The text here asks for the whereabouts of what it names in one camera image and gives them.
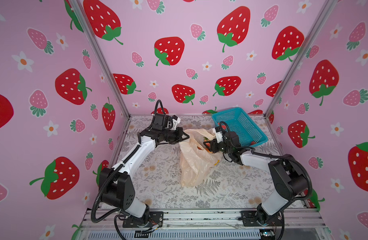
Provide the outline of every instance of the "plastic bag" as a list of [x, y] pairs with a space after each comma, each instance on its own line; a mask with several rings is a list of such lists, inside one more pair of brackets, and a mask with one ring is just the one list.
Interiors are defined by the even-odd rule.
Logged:
[[187, 129], [184, 130], [189, 139], [180, 142], [181, 185], [194, 187], [204, 180], [212, 167], [222, 158], [222, 153], [211, 153], [203, 145], [204, 141], [212, 140], [215, 135], [212, 130]]

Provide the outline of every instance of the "pink wall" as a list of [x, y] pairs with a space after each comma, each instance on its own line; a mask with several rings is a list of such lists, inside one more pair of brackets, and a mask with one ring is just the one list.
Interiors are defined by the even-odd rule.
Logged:
[[[301, 3], [286, 0], [275, 3], [138, 0], [138, 4], [116, 0], [80, 1], [84, 3], [84, 10], [110, 70], [117, 74], [120, 90], [124, 93], [122, 97], [131, 114], [151, 113], [154, 103], [149, 98], [161, 99], [170, 113], [202, 113], [215, 107], [220, 111], [236, 105], [248, 113], [265, 111], [272, 101], [267, 93], [272, 94], [269, 92], [273, 86], [276, 90], [276, 83], [282, 80], [290, 66], [288, 59], [276, 58], [284, 51], [283, 47], [295, 49], [301, 45], [302, 35], [308, 34], [324, 3], [323, 0]], [[270, 20], [269, 25], [265, 25], [266, 19]], [[110, 26], [109, 30], [105, 29], [106, 25]], [[234, 36], [228, 40], [223, 34], [229, 32]], [[230, 46], [226, 45], [225, 52], [222, 52], [224, 43]], [[258, 79], [260, 73], [265, 76]], [[224, 86], [228, 79], [232, 84], [226, 86], [232, 86], [219, 90], [225, 96], [216, 93], [215, 84]], [[172, 92], [174, 85], [173, 91], [177, 91], [178, 98]], [[203, 98], [207, 101], [202, 105], [200, 101], [205, 95], [208, 98]], [[257, 108], [254, 108], [255, 103], [259, 103]]]
[[[349, 51], [347, 44], [357, 47]], [[368, 1], [339, 2], [313, 46], [318, 52], [303, 60], [274, 109], [272, 127], [284, 151], [311, 175], [313, 202], [332, 236], [368, 239]], [[306, 138], [306, 126], [315, 138]]]
[[[71, 239], [77, 229], [72, 225], [80, 224], [97, 194], [92, 171], [102, 161], [110, 161], [109, 138], [115, 146], [122, 132], [125, 118], [108, 83], [100, 80], [102, 70], [90, 44], [74, 23], [71, 30], [70, 23], [64, 1], [0, 0], [1, 240]], [[44, 50], [46, 42], [51, 55]], [[68, 69], [75, 70], [60, 76]], [[92, 89], [87, 90], [85, 101], [79, 74]], [[108, 97], [115, 110], [110, 131], [102, 118]], [[97, 106], [97, 120], [90, 110], [92, 103]], [[77, 121], [73, 132], [71, 122], [78, 119], [85, 128]], [[93, 159], [85, 161], [88, 153]]]

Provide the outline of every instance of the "strawberry wallpaper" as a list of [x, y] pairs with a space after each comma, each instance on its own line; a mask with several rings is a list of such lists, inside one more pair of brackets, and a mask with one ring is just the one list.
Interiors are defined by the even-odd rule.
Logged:
[[69, 2], [0, 0], [0, 239], [75, 239], [124, 124]]
[[368, 239], [368, 1], [337, 3], [274, 109], [332, 239]]
[[265, 112], [325, 2], [80, 1], [131, 114]]

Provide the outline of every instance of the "translucent plastic bag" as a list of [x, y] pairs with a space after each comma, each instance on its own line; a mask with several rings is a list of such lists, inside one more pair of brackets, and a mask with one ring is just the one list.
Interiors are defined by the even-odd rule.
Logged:
[[194, 187], [199, 185], [207, 177], [210, 169], [221, 161], [222, 153], [211, 153], [203, 145], [204, 141], [215, 138], [211, 129], [187, 129], [184, 132], [189, 135], [189, 139], [179, 143], [181, 185]]

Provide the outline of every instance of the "blue plastic basket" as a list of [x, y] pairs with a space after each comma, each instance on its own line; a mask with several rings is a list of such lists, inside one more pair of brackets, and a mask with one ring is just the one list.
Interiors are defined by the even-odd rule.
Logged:
[[216, 126], [220, 121], [226, 122], [229, 129], [239, 136], [241, 146], [249, 146], [252, 141], [255, 141], [257, 143], [251, 147], [256, 147], [268, 141], [268, 137], [242, 108], [231, 108], [212, 114], [212, 119]]

